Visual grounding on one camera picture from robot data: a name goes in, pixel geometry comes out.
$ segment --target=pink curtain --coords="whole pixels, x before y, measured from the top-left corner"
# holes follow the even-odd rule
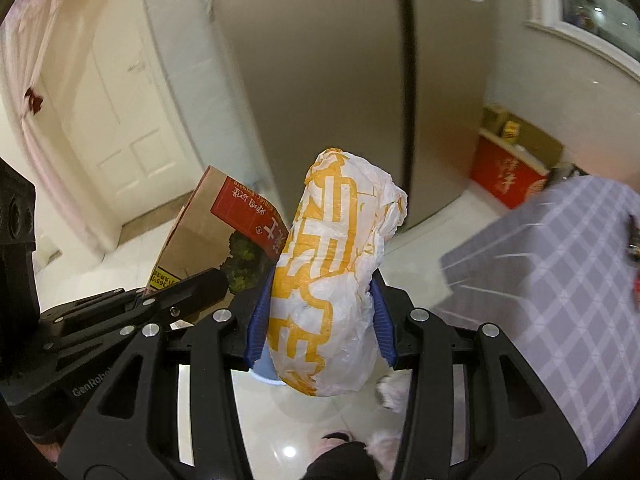
[[[34,93],[56,17],[63,0],[16,0],[2,24],[2,52],[9,91],[21,131],[18,143],[31,165],[40,189],[52,201],[78,237],[96,253],[104,253],[98,237],[85,221],[78,203],[66,188],[38,139],[34,113],[42,103]]]

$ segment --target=red label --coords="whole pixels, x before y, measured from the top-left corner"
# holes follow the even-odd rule
[[[545,177],[490,140],[480,137],[471,179],[514,209],[542,191]]]
[[[636,306],[640,307],[640,274],[636,276],[634,281],[634,295],[636,297]]]
[[[289,231],[269,202],[231,177],[227,177],[211,207],[211,213],[240,231],[277,260]]]

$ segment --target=doorknob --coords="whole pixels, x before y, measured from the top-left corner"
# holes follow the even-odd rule
[[[145,69],[145,63],[143,61],[137,60],[133,65],[127,68],[127,72],[142,72]]]

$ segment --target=purple checkered cloth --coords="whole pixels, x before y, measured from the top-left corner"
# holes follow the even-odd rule
[[[511,211],[440,263],[449,324],[498,324],[536,371],[589,463],[640,394],[638,268],[626,255],[640,196],[594,176],[572,178]]]

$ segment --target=cardboard box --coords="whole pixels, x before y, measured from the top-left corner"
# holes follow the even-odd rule
[[[288,235],[270,202],[209,166],[175,220],[147,289],[161,290],[203,270],[220,269],[228,282],[226,295],[188,319],[197,322],[255,286],[280,257]]]
[[[505,127],[509,132],[517,130],[510,140],[519,144],[550,170],[562,158],[564,146],[540,128],[511,113],[504,107],[493,104],[484,107],[482,127],[494,136],[505,137]]]
[[[504,139],[480,129],[471,179],[510,209],[542,191],[548,169]]]

